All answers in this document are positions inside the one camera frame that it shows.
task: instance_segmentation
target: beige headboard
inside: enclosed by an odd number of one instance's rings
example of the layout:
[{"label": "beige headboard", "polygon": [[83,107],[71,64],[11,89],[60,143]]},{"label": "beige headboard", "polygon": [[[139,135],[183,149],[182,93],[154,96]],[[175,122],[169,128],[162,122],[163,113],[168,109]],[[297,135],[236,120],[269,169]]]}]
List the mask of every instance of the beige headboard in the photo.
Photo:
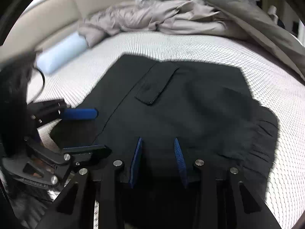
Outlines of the beige headboard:
[{"label": "beige headboard", "polygon": [[44,0],[24,12],[0,47],[0,61],[26,50],[45,50],[76,31],[79,21],[130,0]]}]

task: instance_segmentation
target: light blue pillow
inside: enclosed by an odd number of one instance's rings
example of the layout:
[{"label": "light blue pillow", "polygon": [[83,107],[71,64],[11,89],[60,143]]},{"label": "light blue pillow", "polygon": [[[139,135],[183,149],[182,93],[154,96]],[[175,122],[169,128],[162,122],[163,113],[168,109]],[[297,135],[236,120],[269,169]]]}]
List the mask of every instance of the light blue pillow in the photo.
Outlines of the light blue pillow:
[{"label": "light blue pillow", "polygon": [[88,48],[86,39],[78,32],[72,33],[37,57],[37,68],[51,74]]}]

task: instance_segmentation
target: pocket flap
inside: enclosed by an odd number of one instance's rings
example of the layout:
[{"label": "pocket flap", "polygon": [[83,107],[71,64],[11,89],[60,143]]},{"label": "pocket flap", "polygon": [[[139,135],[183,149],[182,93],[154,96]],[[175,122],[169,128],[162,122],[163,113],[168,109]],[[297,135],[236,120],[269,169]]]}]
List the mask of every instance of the pocket flap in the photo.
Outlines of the pocket flap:
[{"label": "pocket flap", "polygon": [[146,74],[144,83],[135,98],[147,105],[153,104],[178,68],[172,62],[156,63]]}]

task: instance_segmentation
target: black pants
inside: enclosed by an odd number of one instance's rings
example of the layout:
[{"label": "black pants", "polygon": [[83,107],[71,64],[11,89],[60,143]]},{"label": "black pants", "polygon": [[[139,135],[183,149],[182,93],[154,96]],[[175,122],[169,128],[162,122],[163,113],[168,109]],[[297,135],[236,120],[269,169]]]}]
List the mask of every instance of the black pants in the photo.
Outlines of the black pants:
[{"label": "black pants", "polygon": [[[157,194],[167,192],[169,207],[177,209],[171,212],[173,220],[189,212],[176,206],[179,199],[189,200],[190,205],[196,200],[194,192],[182,191],[180,185],[173,150],[177,137],[190,156],[222,170],[218,178],[236,166],[264,197],[277,141],[277,118],[252,99],[238,68],[124,55],[79,107],[94,107],[99,116],[94,121],[57,124],[51,137],[59,147],[105,144],[120,153],[135,136],[143,139],[141,188],[127,191],[126,204],[152,208],[160,197]],[[198,180],[197,173],[190,172],[189,182]],[[159,205],[155,207],[154,218],[165,213],[156,211]]]}]

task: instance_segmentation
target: blue gripper pad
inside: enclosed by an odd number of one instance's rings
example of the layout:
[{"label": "blue gripper pad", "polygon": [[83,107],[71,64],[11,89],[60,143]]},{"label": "blue gripper pad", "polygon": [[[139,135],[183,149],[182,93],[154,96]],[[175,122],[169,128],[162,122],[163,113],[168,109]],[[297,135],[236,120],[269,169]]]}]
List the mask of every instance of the blue gripper pad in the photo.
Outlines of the blue gripper pad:
[{"label": "blue gripper pad", "polygon": [[67,108],[61,113],[60,117],[63,120],[93,120],[97,115],[96,109]]},{"label": "blue gripper pad", "polygon": [[187,188],[189,182],[187,178],[186,164],[177,138],[174,141],[174,151],[182,184]]},{"label": "blue gripper pad", "polygon": [[139,138],[137,147],[135,149],[135,154],[132,159],[132,164],[130,167],[129,185],[131,188],[133,188],[135,186],[135,183],[137,182],[137,179],[138,179],[141,155],[142,155],[142,138]]}]

